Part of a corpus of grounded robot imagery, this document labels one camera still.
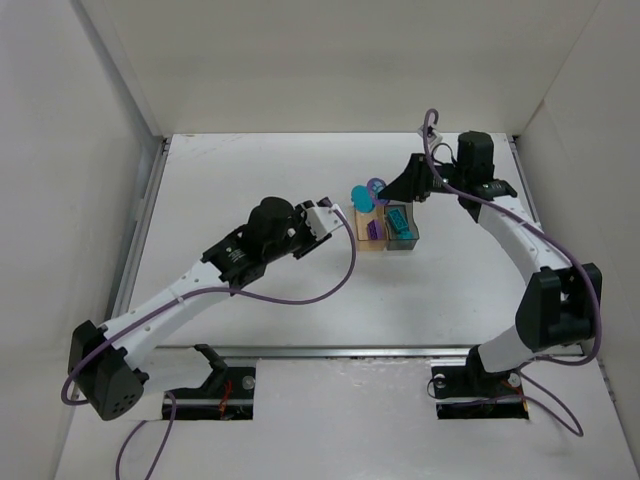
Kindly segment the purple flower lego tile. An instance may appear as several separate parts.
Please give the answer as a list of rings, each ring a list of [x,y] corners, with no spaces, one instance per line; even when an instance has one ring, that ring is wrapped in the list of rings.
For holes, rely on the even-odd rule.
[[[371,178],[366,184],[367,191],[374,205],[385,206],[389,203],[388,199],[380,198],[379,194],[386,188],[386,182],[380,178]]]

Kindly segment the teal lego brick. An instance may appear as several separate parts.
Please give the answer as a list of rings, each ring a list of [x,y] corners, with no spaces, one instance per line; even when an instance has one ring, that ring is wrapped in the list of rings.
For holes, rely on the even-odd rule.
[[[394,232],[398,235],[400,232],[410,230],[408,221],[400,208],[390,208],[386,211],[386,219]]]

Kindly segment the teal round lego piece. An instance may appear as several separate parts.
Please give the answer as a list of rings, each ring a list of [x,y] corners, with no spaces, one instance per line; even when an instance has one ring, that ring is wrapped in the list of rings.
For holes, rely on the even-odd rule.
[[[351,190],[351,202],[356,212],[371,213],[375,210],[375,203],[365,185],[356,185]]]

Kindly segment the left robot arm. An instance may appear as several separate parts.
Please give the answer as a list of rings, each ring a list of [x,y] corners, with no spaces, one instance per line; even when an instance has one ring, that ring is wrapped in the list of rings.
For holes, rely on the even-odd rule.
[[[342,227],[328,199],[296,206],[266,197],[248,221],[206,250],[177,281],[146,303],[100,326],[87,320],[71,337],[68,374],[98,416],[114,420],[154,391],[218,393],[227,365],[197,344],[161,359],[157,347],[212,306],[244,293],[267,266],[287,255],[306,256]]]

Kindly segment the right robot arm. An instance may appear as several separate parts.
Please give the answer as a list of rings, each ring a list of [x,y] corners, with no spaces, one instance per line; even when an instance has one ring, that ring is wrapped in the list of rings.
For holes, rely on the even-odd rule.
[[[532,361],[549,360],[548,350],[592,341],[591,362],[602,342],[602,274],[582,264],[544,233],[524,211],[516,190],[494,176],[494,143],[487,133],[459,135],[457,153],[439,163],[443,147],[436,130],[422,135],[424,151],[410,157],[405,170],[379,194],[405,203],[423,202],[432,193],[449,193],[474,222],[491,234],[520,272],[526,289],[512,327],[474,347],[470,368],[492,375]]]

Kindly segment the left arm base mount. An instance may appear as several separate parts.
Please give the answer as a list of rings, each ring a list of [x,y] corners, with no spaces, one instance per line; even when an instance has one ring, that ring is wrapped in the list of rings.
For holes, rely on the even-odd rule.
[[[256,361],[224,359],[211,346],[195,350],[203,356],[209,375],[201,385],[172,391],[176,399],[175,419],[182,421],[249,421],[254,416],[257,383]]]

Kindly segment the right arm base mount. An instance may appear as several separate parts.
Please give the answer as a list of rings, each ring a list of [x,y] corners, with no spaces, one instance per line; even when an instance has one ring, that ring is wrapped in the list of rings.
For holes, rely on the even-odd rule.
[[[522,379],[516,370],[473,377],[463,365],[431,367],[429,395],[439,420],[528,420]]]

